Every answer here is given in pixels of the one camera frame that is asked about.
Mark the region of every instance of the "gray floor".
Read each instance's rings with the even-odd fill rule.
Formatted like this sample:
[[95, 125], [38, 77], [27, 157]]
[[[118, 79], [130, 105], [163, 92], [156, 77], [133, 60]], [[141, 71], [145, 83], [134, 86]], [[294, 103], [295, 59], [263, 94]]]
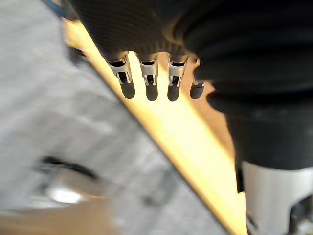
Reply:
[[222, 235], [186, 183], [95, 72], [65, 56], [39, 0], [0, 1], [0, 208], [29, 206], [44, 155], [100, 174], [123, 235]]

